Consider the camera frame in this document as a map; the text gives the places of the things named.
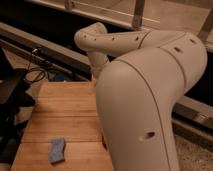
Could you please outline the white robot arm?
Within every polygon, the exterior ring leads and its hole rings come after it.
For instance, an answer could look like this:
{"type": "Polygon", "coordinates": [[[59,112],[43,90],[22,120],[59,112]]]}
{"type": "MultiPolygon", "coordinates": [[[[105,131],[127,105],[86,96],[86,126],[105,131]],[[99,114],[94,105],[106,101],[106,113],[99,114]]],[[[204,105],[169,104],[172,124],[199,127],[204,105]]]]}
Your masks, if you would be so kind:
{"type": "Polygon", "coordinates": [[[172,130],[177,101],[202,77],[207,51],[174,30],[75,33],[90,60],[96,106],[115,171],[180,171],[172,130]]]}

